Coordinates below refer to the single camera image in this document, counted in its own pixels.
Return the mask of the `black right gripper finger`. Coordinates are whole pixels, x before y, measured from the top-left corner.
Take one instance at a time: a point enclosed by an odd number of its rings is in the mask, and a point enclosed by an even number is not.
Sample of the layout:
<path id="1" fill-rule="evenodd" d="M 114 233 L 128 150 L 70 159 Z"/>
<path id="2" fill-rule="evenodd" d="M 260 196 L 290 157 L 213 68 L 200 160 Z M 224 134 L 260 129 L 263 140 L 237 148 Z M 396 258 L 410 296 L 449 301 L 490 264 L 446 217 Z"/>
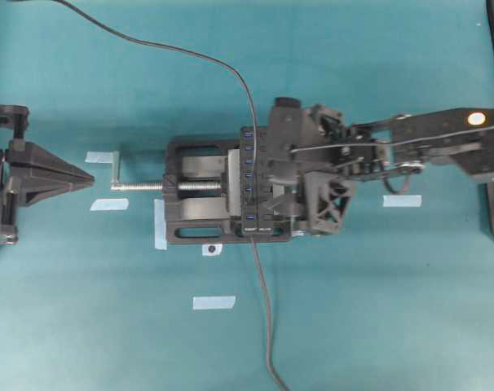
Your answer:
<path id="1" fill-rule="evenodd" d="M 271 183 L 282 187 L 295 187 L 300 183 L 298 165 L 292 161 L 269 160 L 267 176 Z"/>
<path id="2" fill-rule="evenodd" d="M 304 216 L 305 206 L 299 202 L 295 194 L 283 194 L 267 202 L 267 209 L 281 216 Z"/>

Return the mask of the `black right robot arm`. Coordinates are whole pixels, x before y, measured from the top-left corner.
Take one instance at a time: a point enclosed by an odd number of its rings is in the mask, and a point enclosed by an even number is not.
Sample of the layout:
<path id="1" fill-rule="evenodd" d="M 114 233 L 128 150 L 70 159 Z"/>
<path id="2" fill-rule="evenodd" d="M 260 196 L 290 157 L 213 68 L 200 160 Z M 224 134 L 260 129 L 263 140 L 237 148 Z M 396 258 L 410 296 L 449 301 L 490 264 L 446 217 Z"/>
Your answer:
<path id="1" fill-rule="evenodd" d="M 494 182 L 494 109 L 453 108 L 347 125 L 342 113 L 276 102 L 264 178 L 286 188 L 262 206 L 312 235 L 337 234 L 359 182 L 381 182 L 395 196 L 429 162 L 458 166 L 478 183 Z"/>

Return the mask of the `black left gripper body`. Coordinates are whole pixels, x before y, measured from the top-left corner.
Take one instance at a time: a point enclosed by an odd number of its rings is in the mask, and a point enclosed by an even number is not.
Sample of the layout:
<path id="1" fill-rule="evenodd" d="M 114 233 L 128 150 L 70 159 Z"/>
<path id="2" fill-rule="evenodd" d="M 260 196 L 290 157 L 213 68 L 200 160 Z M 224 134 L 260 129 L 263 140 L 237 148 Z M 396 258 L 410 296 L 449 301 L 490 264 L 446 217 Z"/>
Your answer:
<path id="1" fill-rule="evenodd" d="M 13 138 L 24 139 L 28 129 L 29 109 L 19 105 L 0 104 L 0 129 L 13 131 Z M 0 147 L 0 245 L 12 245 L 18 240 L 15 224 L 17 195 L 10 192 L 8 184 L 8 150 Z"/>

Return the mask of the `black left gripper fingers wedge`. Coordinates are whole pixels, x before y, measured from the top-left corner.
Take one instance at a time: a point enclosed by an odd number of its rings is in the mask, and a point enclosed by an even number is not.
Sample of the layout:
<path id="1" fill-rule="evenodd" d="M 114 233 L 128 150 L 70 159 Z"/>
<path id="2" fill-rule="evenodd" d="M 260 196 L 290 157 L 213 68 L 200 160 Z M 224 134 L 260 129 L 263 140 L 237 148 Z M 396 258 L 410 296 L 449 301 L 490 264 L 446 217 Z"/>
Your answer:
<path id="1" fill-rule="evenodd" d="M 14 138 L 8 147 L 8 193 L 19 206 L 31 206 L 95 184 L 95 178 L 36 143 Z"/>

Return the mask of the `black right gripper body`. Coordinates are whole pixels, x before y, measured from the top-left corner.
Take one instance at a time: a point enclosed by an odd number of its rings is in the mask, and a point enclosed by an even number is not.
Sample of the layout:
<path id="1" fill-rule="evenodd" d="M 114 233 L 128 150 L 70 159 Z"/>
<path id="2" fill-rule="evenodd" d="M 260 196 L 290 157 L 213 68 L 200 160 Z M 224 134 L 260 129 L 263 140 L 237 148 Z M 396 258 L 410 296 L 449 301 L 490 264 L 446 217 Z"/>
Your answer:
<path id="1" fill-rule="evenodd" d="M 294 162 L 300 183 L 295 187 L 271 184 L 282 187 L 283 194 L 295 194 L 306 208 L 304 216 L 286 216 L 291 231 L 324 236 L 341 230 L 356 183 L 384 176 L 388 147 L 373 137 L 375 128 L 375 123 L 345 125 L 339 111 L 324 105 L 272 106 L 265 140 L 267 163 Z"/>

